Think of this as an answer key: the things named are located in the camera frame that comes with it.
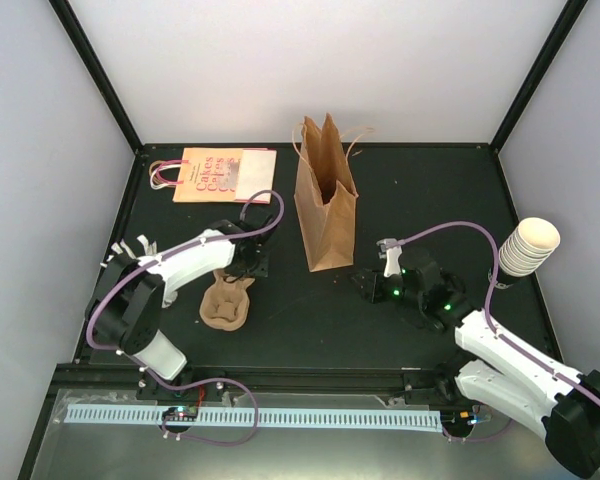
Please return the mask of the brown paper bag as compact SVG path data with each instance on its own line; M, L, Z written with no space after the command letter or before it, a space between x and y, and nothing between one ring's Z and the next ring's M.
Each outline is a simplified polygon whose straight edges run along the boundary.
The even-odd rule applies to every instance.
M306 116L292 130L301 141L292 143L298 155L294 202L308 268L318 272L353 264L358 191L350 160L354 147L371 127L354 127L355 136L338 130L331 114L319 125Z

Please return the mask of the brown pulp cup carrier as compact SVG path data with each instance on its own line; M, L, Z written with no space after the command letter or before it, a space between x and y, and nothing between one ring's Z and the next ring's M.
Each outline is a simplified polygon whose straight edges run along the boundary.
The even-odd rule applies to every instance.
M205 291L199 315L209 327L226 332L240 329L246 322L250 307L247 289L255 282L254 278L244 278L243 289L237 292L224 290L224 270L213 271L214 283Z

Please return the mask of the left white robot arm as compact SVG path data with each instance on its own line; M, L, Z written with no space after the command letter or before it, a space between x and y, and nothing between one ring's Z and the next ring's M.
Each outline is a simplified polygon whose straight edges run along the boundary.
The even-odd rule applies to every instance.
M254 229L221 220L168 250L133 258L121 252L109 261L86 308L86 339L94 349L117 351L159 376L173 399L194 388L186 355L161 331L160 317L181 287L218 269L250 273L274 221Z

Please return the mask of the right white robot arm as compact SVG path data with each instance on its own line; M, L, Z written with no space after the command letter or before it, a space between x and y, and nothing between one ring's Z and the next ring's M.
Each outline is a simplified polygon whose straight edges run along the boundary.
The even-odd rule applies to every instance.
M600 372L583 374L532 347L467 297L463 282L425 250L378 241L380 270L350 277L362 298L417 312L423 327L451 333L456 351L438 366L437 396L495 408L543 440L579 478L600 469Z

